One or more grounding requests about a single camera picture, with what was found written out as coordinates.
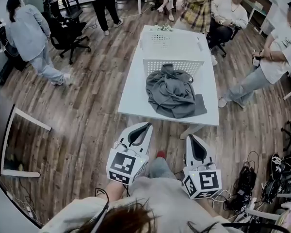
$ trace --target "light blue jeans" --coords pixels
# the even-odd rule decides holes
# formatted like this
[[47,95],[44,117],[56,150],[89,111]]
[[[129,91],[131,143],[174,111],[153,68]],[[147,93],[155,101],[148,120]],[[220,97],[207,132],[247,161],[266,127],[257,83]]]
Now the light blue jeans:
[[234,101],[244,108],[252,98],[254,91],[270,86],[261,67],[255,68],[237,85],[233,86],[224,95],[227,102]]
[[64,74],[54,68],[53,62],[49,56],[47,45],[45,45],[44,49],[37,57],[30,60],[30,64],[36,70],[38,75],[42,75],[54,83],[63,83]]
[[150,178],[177,179],[164,158],[156,158],[150,166]]

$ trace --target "black pants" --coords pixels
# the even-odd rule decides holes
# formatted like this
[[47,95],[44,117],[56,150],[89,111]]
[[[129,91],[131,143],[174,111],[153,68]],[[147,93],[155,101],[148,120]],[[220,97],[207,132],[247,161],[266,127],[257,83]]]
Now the black pants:
[[211,49],[214,46],[217,46],[220,42],[228,42],[233,35],[233,30],[229,27],[220,25],[211,18],[210,30],[208,33],[208,47]]
[[113,22],[115,24],[120,22],[115,8],[115,0],[96,0],[93,1],[93,6],[97,15],[98,22],[103,31],[108,30],[108,24],[105,16],[105,7],[109,11]]
[[52,15],[55,18],[58,17],[58,19],[63,19],[62,14],[60,14],[58,2],[51,2],[49,5],[50,5],[50,12],[52,13]]

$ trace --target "gray cloth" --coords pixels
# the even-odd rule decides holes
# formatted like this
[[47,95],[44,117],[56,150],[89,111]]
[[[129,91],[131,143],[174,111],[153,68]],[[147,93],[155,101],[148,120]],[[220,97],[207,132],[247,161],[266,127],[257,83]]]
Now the gray cloth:
[[165,64],[146,79],[146,92],[153,109],[166,117],[184,118],[207,113],[203,96],[195,95],[191,76]]
[[44,49],[47,36],[50,35],[49,25],[32,5],[16,10],[14,18],[15,22],[6,27],[6,37],[17,48],[22,59],[30,61]]
[[255,90],[270,85],[271,83],[266,79],[261,67],[254,68],[253,72],[226,92],[224,99],[227,102],[234,101],[244,108],[252,98]]

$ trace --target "gray shirt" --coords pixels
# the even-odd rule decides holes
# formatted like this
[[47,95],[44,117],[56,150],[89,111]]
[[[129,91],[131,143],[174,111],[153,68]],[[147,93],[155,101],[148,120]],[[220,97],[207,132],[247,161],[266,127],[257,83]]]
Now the gray shirt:
[[15,11],[15,22],[6,27],[9,43],[16,47],[24,61],[37,57],[50,35],[49,25],[33,5],[25,5]]

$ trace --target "woman with ponytail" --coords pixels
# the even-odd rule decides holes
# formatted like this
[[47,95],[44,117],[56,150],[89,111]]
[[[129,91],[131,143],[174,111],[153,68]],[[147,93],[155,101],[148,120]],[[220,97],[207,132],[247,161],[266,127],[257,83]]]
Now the woman with ponytail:
[[70,74],[56,70],[49,57],[49,25],[38,9],[33,5],[22,7],[20,0],[8,0],[6,9],[11,21],[6,27],[6,36],[22,59],[30,62],[37,74],[53,85],[70,84]]

